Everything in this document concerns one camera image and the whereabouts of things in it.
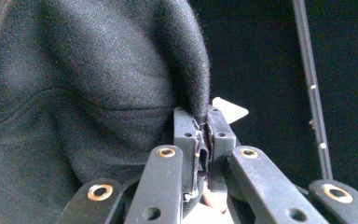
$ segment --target dark gray cloth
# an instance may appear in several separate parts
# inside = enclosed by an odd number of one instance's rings
[[[53,223],[82,183],[142,172],[209,63],[185,0],[0,0],[0,222]]]

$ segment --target black fabric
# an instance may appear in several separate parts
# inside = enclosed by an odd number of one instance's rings
[[[358,189],[358,1],[306,0],[335,179]],[[190,1],[212,97],[249,109],[232,125],[296,184],[321,178],[292,1]]]
[[[82,183],[142,172],[209,64],[187,1],[0,0],[0,222],[53,223]]]

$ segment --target black plastic bracket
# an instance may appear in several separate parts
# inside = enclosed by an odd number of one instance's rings
[[[123,188],[113,179],[96,179],[81,187],[63,209],[58,224],[117,223]]]
[[[181,222],[183,157],[175,146],[152,150],[125,224]]]
[[[237,144],[237,137],[227,124],[220,110],[209,107],[208,124],[210,127],[210,143],[212,145],[211,192],[227,192],[226,180],[222,170],[227,157]]]
[[[197,132],[196,123],[183,108],[177,107],[173,111],[174,133],[173,144],[183,150],[183,191],[197,195],[197,163],[200,154],[197,152]]]
[[[358,223],[358,191],[334,180],[310,184],[310,197],[332,223]]]
[[[236,147],[228,161],[256,223],[328,223],[260,149]]]

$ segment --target black metal pole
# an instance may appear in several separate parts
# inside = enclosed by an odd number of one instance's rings
[[[296,26],[302,61],[307,80],[310,97],[310,109],[315,125],[316,142],[323,179],[333,179],[330,156],[328,152],[327,137],[324,127],[324,113],[322,111],[321,96],[316,77],[315,62],[313,60],[312,45],[310,43],[310,28],[308,26],[307,11],[304,0],[293,0],[296,16]]]

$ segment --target small hole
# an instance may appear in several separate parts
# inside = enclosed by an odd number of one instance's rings
[[[150,207],[144,211],[144,218],[146,220],[152,221],[156,220],[161,216],[161,211],[156,207]]]
[[[161,154],[162,155],[170,155],[171,154],[171,151],[170,150],[168,150],[168,149],[163,149],[163,150],[161,150]]]
[[[113,187],[107,184],[94,185],[89,188],[88,197],[95,202],[103,201],[112,195],[113,190]]]
[[[291,208],[287,210],[287,215],[295,221],[303,222],[307,220],[307,216],[301,210]]]
[[[172,148],[162,148],[158,151],[160,157],[169,158],[175,155],[175,150]]]
[[[252,156],[253,154],[255,154],[253,151],[251,150],[244,150],[243,154],[247,155],[247,156]]]
[[[107,192],[106,188],[100,188],[100,189],[96,189],[94,191],[94,195],[97,197],[100,197],[100,196],[104,195],[106,192]]]
[[[329,191],[330,191],[331,194],[333,194],[334,196],[336,196],[336,197],[338,197],[338,198],[345,197],[344,192],[342,192],[342,191],[339,190],[339,189],[330,189]]]

